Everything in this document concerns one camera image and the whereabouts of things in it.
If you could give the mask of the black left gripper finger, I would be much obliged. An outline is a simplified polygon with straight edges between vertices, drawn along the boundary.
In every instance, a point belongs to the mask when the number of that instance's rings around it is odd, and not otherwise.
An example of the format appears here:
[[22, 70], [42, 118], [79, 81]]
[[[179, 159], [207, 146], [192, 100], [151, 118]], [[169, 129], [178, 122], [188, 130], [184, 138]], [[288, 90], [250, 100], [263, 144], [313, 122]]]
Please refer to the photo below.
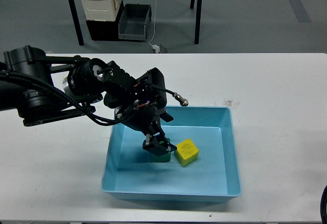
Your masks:
[[173, 116], [167, 112], [166, 108], [159, 109], [158, 114], [159, 117], [165, 122], [171, 122], [174, 120]]
[[161, 157], [176, 151], [177, 147], [168, 141], [162, 128], [156, 126], [153, 132], [146, 134], [146, 139], [143, 141], [143, 150], [157, 157]]

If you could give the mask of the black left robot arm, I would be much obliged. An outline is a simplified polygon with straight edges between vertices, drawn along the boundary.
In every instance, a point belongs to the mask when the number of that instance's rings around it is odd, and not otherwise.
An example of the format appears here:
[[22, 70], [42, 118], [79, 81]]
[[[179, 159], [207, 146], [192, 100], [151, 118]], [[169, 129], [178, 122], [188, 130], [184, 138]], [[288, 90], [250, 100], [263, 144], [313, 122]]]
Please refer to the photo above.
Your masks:
[[161, 128], [173, 120], [168, 93], [157, 68], [134, 78], [114, 61], [48, 56], [29, 45], [5, 52], [1, 62], [1, 110], [17, 110], [26, 127], [78, 116], [121, 123], [142, 132], [143, 149], [156, 156], [176, 150]]

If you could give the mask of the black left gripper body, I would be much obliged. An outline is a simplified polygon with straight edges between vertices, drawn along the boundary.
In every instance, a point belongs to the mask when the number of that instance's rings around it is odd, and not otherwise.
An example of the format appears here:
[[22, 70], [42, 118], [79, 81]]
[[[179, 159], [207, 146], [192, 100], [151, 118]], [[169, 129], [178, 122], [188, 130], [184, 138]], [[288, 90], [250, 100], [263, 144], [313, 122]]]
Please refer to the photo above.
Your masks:
[[158, 68], [147, 71], [138, 79], [130, 78], [129, 95], [115, 107], [115, 119], [144, 135], [161, 127], [158, 110], [167, 105], [164, 76]]

